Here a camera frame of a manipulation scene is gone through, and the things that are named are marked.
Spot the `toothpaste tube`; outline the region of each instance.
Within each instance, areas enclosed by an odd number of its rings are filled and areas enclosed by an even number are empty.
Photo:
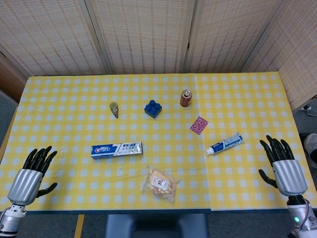
[[[142,153],[143,150],[141,141],[134,143],[93,145],[91,147],[91,157],[93,159],[111,158],[127,155],[141,155]]]
[[[226,150],[232,146],[239,145],[241,143],[244,143],[244,140],[240,133],[234,134],[232,137],[229,137],[228,139],[225,139],[221,142],[218,142],[215,145],[212,145],[206,150],[206,155],[215,154],[220,151]]]

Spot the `snack bag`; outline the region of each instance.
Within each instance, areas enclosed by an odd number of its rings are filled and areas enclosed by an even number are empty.
[[[150,165],[147,168],[148,175],[142,191],[151,190],[154,195],[173,202],[175,200],[176,184],[179,180]]]

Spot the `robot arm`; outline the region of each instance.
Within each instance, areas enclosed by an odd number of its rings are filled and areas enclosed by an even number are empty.
[[[316,238],[317,220],[309,201],[302,196],[308,187],[301,167],[285,140],[279,142],[269,135],[266,138],[271,148],[263,140],[260,140],[260,143],[273,168],[275,180],[270,179],[263,170],[259,170],[259,173],[266,183],[278,188],[280,193],[288,196],[287,207],[295,227],[288,236],[290,238]]]
[[[25,206],[34,202],[35,198],[53,191],[57,183],[46,189],[39,190],[45,172],[57,151],[47,158],[51,146],[37,151],[34,149],[27,157],[24,166],[17,173],[8,194],[12,206],[6,208],[0,215],[0,238],[16,237],[19,226],[26,215]]]

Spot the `soda can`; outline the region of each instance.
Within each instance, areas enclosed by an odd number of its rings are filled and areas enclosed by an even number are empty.
[[[180,105],[182,107],[188,107],[189,106],[189,102],[192,99],[192,92],[188,89],[184,90],[182,92],[182,95],[180,96]]]

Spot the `red card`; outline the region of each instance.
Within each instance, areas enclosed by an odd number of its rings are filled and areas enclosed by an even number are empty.
[[[208,121],[203,119],[202,117],[198,117],[194,124],[190,127],[190,129],[195,132],[197,135],[200,135],[205,127],[207,126]]]

